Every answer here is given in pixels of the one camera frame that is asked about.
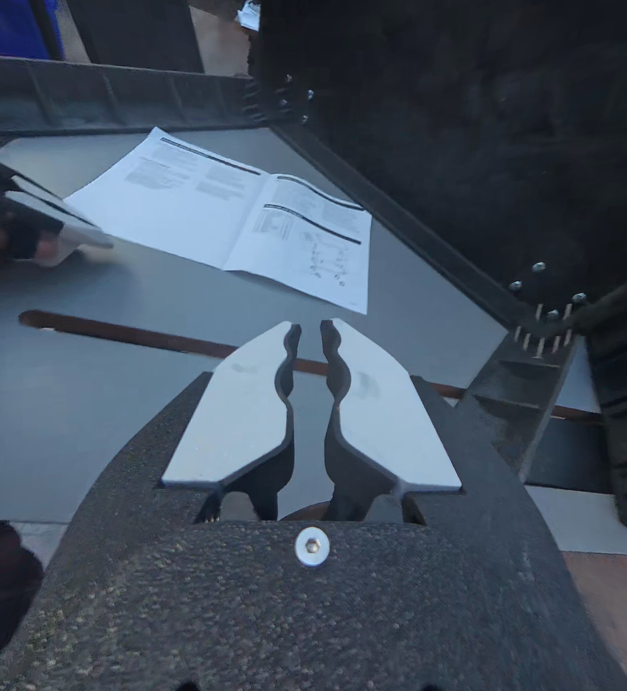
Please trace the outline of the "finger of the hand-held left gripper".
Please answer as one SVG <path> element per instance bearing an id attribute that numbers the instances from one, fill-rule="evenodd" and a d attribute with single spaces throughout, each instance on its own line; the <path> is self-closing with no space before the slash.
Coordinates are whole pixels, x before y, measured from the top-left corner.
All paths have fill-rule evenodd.
<path id="1" fill-rule="evenodd" d="M 91 222 L 76 216 L 60 200 L 53 203 L 26 192 L 7 192 L 7 255 L 53 267 L 82 246 L 111 249 L 114 242 Z"/>
<path id="2" fill-rule="evenodd" d="M 63 199 L 26 177 L 15 174 L 10 182 L 13 189 L 8 190 L 8 199 L 33 211 L 44 213 L 64 224 L 76 227 L 97 227 Z"/>

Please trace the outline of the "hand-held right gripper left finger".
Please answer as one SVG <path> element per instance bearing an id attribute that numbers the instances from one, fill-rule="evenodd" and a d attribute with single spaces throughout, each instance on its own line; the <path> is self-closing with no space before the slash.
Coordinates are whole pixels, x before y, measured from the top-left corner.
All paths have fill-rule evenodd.
<path id="1" fill-rule="evenodd" d="M 162 488 L 249 497 L 261 520 L 276 521 L 292 478 L 290 402 L 301 327 L 275 325 L 227 356 L 207 384 L 161 477 Z"/>

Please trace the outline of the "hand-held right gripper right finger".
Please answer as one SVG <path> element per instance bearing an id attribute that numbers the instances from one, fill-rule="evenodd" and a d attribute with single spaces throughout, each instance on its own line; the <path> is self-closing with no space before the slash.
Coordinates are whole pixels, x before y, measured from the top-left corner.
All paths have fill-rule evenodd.
<path id="1" fill-rule="evenodd" d="M 411 493 L 463 488 L 405 368 L 342 319 L 320 324 L 333 405 L 324 440 L 334 484 L 325 520 L 361 521 L 383 497 L 403 509 Z"/>

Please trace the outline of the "black plastic cart shelf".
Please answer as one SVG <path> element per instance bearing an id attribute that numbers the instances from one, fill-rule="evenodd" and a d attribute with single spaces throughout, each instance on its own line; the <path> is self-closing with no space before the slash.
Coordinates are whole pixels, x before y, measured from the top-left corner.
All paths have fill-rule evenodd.
<path id="1" fill-rule="evenodd" d="M 0 136 L 269 125 L 531 347 L 587 337 L 627 526 L 627 1 L 264 1 L 251 80 L 0 56 Z"/>

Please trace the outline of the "white instruction manual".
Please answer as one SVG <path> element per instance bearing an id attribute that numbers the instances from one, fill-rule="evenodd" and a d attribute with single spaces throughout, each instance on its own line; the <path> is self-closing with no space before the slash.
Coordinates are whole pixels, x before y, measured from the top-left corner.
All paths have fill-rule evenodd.
<path id="1" fill-rule="evenodd" d="M 160 128 L 65 198 L 106 234 L 366 315 L 372 216 Z"/>

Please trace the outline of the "brown wooden strip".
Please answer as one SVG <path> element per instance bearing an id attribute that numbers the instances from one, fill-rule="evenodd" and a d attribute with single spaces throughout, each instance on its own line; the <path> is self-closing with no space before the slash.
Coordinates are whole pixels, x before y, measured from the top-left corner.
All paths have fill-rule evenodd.
<path id="1" fill-rule="evenodd" d="M 71 334 L 218 360 L 227 358 L 237 350 L 236 346 L 225 343 L 192 339 L 42 310 L 26 310 L 19 314 L 18 321 L 21 325 L 41 331 Z M 295 371 L 317 376 L 326 376 L 328 369 L 326 362 L 306 358 L 297 358 L 293 367 Z M 465 388 L 436 382 L 429 382 L 429 384 L 440 396 L 447 399 L 459 401 L 464 398 L 466 393 Z M 551 416 L 579 424 L 592 426 L 601 426 L 602 424 L 600 413 L 562 405 L 555 405 Z"/>

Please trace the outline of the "blue plastic bin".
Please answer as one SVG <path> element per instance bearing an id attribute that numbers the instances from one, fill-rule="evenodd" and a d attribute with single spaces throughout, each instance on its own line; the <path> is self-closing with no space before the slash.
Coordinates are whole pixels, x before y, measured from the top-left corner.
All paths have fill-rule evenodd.
<path id="1" fill-rule="evenodd" d="M 58 1 L 0 1 L 0 56 L 63 59 L 58 9 Z"/>

